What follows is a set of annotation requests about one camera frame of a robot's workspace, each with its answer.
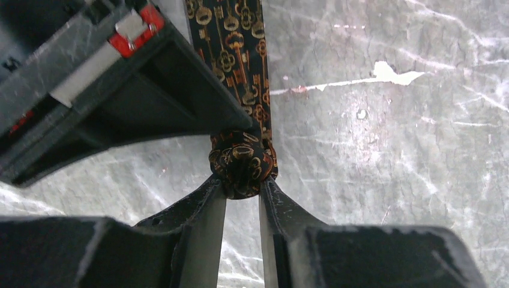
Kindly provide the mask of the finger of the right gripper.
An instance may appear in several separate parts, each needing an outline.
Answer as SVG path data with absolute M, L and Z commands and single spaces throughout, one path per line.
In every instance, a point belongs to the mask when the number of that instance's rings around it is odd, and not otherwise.
M 248 128 L 171 22 L 172 1 L 1 2 L 1 181 L 110 148 Z

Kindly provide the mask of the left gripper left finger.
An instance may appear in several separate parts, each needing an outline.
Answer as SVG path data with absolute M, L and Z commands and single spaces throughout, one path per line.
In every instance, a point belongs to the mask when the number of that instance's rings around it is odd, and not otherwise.
M 2 287 L 215 287 L 223 185 L 134 226 L 110 217 L 1 217 Z

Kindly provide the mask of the brown patterned necktie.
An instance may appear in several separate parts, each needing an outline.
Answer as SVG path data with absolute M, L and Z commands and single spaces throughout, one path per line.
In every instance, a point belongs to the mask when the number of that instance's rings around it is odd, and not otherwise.
M 184 3 L 194 49 L 253 121 L 250 128 L 211 135 L 211 171 L 222 180 L 227 198 L 254 197 L 265 180 L 279 174 L 262 3 Z

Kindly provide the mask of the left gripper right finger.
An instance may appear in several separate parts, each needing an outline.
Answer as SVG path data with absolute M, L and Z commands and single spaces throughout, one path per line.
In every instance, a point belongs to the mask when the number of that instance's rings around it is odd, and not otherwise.
M 330 225 L 268 178 L 259 193 L 266 287 L 485 287 L 463 241 L 439 226 Z

